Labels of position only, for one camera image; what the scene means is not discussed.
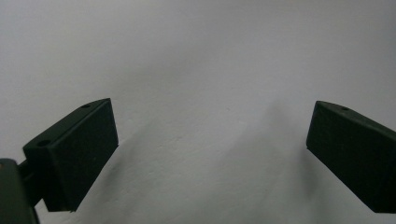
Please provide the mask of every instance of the white wall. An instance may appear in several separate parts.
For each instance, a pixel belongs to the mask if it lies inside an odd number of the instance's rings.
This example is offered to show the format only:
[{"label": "white wall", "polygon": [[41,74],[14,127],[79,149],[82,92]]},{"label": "white wall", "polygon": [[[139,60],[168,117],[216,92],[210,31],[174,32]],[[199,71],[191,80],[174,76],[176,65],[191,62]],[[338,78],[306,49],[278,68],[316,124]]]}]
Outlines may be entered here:
[{"label": "white wall", "polygon": [[42,223],[394,223],[305,149],[316,100],[396,130],[394,0],[2,1],[0,155],[111,97],[120,147]]}]

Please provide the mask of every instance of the small hole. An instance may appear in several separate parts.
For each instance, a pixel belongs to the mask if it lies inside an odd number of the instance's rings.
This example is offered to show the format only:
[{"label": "small hole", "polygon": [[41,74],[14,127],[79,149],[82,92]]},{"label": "small hole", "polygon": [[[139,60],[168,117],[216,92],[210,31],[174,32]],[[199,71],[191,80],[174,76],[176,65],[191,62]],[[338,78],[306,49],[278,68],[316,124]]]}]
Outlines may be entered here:
[{"label": "small hole", "polygon": [[44,146],[48,145],[49,143],[50,143],[50,140],[44,140],[44,141],[37,143],[37,145],[39,147],[44,147]]}]

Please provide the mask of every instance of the dark green bracket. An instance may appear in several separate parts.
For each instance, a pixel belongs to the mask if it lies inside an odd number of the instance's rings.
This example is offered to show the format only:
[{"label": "dark green bracket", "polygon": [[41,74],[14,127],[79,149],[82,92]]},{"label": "dark green bracket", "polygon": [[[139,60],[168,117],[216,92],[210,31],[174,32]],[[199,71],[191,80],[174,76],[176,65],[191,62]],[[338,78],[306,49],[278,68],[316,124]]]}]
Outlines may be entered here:
[{"label": "dark green bracket", "polygon": [[370,209],[396,213],[396,132],[318,101],[306,145]]}]

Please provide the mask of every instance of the white background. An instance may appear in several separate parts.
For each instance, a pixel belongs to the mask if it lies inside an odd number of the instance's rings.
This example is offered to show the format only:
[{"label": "white background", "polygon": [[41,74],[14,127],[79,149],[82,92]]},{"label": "white background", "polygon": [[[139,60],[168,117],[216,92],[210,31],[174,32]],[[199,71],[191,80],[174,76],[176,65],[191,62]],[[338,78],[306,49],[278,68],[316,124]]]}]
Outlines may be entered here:
[{"label": "white background", "polygon": [[316,100],[396,130],[394,0],[2,1],[0,152],[110,97],[120,147],[42,223],[395,223],[305,149]]}]

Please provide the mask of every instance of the screw hole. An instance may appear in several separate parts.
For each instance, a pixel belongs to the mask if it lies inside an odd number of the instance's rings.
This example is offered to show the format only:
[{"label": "screw hole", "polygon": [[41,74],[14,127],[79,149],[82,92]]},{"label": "screw hole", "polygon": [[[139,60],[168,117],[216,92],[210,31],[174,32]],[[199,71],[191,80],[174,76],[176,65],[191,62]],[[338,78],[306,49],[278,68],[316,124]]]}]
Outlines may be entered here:
[{"label": "screw hole", "polygon": [[37,146],[44,147],[44,146],[48,145],[49,143],[50,143],[50,140],[43,140],[43,141],[37,143]]}]

